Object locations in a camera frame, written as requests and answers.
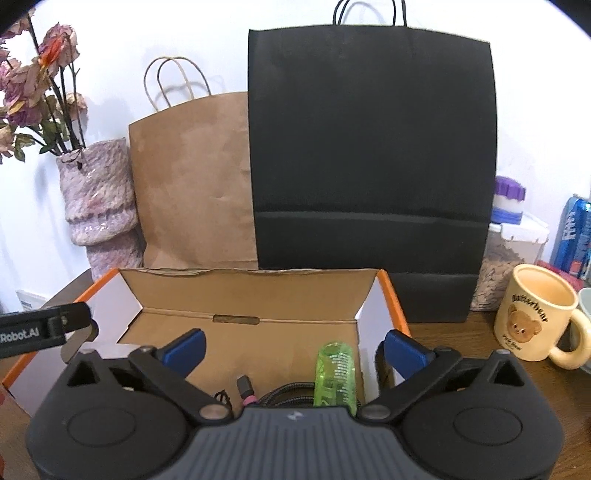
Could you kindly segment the red cardboard box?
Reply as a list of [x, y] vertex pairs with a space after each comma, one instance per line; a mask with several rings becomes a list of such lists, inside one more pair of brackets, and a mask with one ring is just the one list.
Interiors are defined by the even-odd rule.
[[382, 270], [169, 270], [108, 272], [78, 294], [99, 327], [93, 341], [161, 347], [199, 328], [206, 354], [189, 381], [238, 398], [247, 376], [257, 394], [315, 378], [318, 350], [352, 347], [356, 394], [375, 399], [375, 357], [386, 334], [408, 330]]

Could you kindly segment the brown paper bag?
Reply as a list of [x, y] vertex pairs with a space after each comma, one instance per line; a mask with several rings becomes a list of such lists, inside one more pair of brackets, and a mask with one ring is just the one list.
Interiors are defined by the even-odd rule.
[[246, 93], [155, 109], [128, 132], [145, 267], [256, 270]]

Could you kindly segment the translucent white plastic container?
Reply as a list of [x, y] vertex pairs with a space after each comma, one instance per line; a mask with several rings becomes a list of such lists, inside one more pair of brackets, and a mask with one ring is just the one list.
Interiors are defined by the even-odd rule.
[[126, 358], [131, 352], [138, 349], [138, 345], [109, 343], [109, 342], [84, 342], [79, 352], [82, 354], [90, 354], [96, 352], [102, 359], [117, 359]]

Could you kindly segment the pink textured vase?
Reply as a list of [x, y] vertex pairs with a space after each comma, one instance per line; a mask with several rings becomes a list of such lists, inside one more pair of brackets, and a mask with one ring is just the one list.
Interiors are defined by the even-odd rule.
[[86, 251], [93, 280], [142, 265], [129, 150], [124, 138], [98, 141], [56, 158], [73, 244]]

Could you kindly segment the black paper bag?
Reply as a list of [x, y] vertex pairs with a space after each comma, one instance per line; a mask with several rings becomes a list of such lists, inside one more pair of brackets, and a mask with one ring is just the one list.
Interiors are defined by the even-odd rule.
[[487, 42], [408, 25], [249, 32], [263, 269], [384, 270], [411, 323], [464, 321], [488, 236], [497, 104]]

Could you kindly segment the dried pink flowers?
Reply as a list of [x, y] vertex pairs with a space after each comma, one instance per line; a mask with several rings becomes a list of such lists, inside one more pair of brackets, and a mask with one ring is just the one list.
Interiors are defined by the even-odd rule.
[[[77, 88], [76, 32], [57, 23], [39, 39], [34, 12], [30, 9], [1, 34], [1, 158], [21, 162], [28, 147], [56, 157], [86, 148], [82, 117], [87, 105]], [[6, 47], [8, 40], [25, 33], [35, 52], [28, 62]]]

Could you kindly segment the clear jar with white lid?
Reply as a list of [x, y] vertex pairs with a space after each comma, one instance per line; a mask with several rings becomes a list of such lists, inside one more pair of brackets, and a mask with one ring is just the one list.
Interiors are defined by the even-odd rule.
[[470, 310], [497, 310], [513, 269], [520, 264], [535, 264], [549, 233], [543, 221], [526, 213], [520, 224], [491, 222]]

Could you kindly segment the purple white container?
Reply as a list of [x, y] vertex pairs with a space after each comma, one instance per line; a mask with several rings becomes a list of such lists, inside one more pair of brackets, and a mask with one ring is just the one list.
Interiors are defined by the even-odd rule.
[[526, 192], [526, 187], [518, 181], [505, 176], [497, 176], [491, 222], [519, 225], [523, 217]]

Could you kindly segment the green spray bottle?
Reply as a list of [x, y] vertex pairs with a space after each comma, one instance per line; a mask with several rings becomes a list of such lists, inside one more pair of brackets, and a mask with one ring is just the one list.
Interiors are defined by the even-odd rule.
[[346, 407], [356, 416], [356, 367], [348, 344], [331, 342], [318, 350], [312, 403], [315, 407]]

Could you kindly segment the yellow bear mug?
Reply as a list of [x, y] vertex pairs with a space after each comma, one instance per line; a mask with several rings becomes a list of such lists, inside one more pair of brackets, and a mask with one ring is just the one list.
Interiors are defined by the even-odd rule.
[[[564, 351], [559, 341], [568, 326], [579, 343]], [[590, 318], [578, 309], [578, 295], [556, 273], [532, 264], [520, 264], [511, 274], [497, 311], [494, 334], [499, 344], [528, 362], [550, 359], [575, 370], [590, 359]]]

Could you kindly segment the blue drink can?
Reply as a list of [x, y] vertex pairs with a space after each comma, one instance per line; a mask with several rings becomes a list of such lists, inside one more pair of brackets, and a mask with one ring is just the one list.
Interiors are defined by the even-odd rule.
[[590, 201], [571, 196], [563, 209], [551, 265], [579, 277], [590, 243]]

